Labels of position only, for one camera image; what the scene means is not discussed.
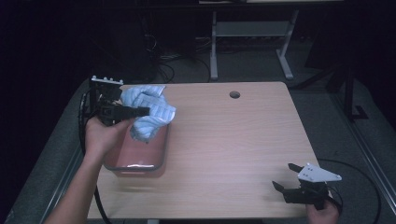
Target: white metal frame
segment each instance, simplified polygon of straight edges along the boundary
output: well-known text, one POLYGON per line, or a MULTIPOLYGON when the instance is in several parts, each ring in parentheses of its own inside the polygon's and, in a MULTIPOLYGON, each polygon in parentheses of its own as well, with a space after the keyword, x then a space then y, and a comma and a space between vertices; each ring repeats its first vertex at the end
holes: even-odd
POLYGON ((218 60, 216 56, 217 36, 284 36, 285 41, 276 56, 282 66, 286 79, 293 79, 286 51, 293 34, 299 10, 294 10, 289 21, 217 21, 217 13, 213 12, 212 50, 210 52, 210 78, 218 80, 218 60))

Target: plastic container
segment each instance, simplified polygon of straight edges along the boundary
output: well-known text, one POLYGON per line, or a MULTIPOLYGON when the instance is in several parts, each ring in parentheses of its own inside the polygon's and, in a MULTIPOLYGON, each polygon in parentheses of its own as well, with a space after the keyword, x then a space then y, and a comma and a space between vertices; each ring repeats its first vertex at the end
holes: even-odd
POLYGON ((130 135, 133 122, 123 139, 105 157, 104 166, 117 176, 159 177, 165 170, 166 139, 169 124, 160 128, 148 143, 130 135))

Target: table surface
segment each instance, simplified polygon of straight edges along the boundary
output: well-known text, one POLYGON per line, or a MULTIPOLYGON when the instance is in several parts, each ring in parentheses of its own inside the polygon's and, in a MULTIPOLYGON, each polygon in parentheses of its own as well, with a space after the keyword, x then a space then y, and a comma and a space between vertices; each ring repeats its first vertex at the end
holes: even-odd
MULTIPOLYGON (((103 167, 98 188, 110 218, 304 216, 304 205, 285 203, 272 185, 299 186, 289 162, 318 165, 284 83, 170 84, 163 93, 177 108, 165 172, 117 177, 103 167)), ((100 218, 95 200, 88 218, 100 218)))

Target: human hand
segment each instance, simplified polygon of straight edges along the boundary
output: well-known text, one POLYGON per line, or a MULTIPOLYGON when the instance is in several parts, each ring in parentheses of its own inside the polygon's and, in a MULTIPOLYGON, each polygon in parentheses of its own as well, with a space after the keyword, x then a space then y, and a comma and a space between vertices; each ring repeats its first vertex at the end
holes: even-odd
POLYGON ((101 161, 122 140, 130 123, 130 120, 123 120, 107 127, 97 117, 89 119, 85 129, 86 157, 101 161))
POLYGON ((335 224, 339 214, 337 207, 329 201, 324 202, 324 209, 317 210, 313 204, 307 204, 306 216, 309 224, 335 224))

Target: crumpled towel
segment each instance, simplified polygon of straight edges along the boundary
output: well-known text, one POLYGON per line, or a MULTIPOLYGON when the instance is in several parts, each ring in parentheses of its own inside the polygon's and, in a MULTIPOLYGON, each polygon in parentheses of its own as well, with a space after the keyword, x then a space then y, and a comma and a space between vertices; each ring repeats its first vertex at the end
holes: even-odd
POLYGON ((175 117, 176 109, 166 102, 163 89, 165 86, 142 85, 122 92, 120 99, 123 105, 150 108, 149 116, 135 119, 130 131, 133 139, 148 142, 175 117))

